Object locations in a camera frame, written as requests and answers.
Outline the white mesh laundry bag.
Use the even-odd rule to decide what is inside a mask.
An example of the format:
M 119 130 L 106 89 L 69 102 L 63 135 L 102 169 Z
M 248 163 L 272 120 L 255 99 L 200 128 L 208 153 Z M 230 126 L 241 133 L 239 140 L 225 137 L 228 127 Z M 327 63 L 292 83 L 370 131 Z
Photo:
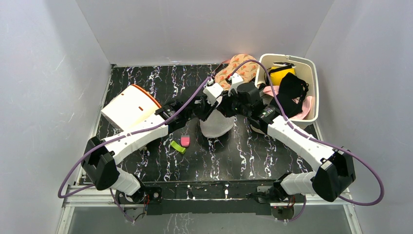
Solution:
M 234 121 L 235 117 L 225 117 L 218 110 L 214 110 L 205 121 L 200 120 L 202 135 L 207 138 L 220 137 L 234 127 Z

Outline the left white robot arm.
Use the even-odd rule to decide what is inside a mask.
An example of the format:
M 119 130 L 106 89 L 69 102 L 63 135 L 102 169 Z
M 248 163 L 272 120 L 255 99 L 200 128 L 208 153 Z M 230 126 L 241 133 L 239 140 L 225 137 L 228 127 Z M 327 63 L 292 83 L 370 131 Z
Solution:
M 152 141 L 183 128 L 187 121 L 207 119 L 221 101 L 222 97 L 208 100 L 205 94 L 196 95 L 189 103 L 178 99 L 169 101 L 130 130 L 103 140 L 92 137 L 81 166 L 97 190 L 115 189 L 130 201 L 139 203 L 145 198 L 146 186 L 118 164 Z

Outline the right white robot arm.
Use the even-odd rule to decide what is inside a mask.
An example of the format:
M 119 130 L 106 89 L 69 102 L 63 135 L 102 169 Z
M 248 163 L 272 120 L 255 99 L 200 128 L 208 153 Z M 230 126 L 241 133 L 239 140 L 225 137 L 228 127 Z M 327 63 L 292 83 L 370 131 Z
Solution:
M 296 194 L 316 194 L 333 202 L 355 181 L 354 163 L 349 154 L 316 142 L 286 121 L 276 102 L 264 104 L 253 83 L 242 83 L 236 89 L 224 91 L 217 109 L 225 117 L 246 117 L 251 126 L 281 141 L 313 169 L 308 173 L 284 174 L 265 197 L 286 202 Z

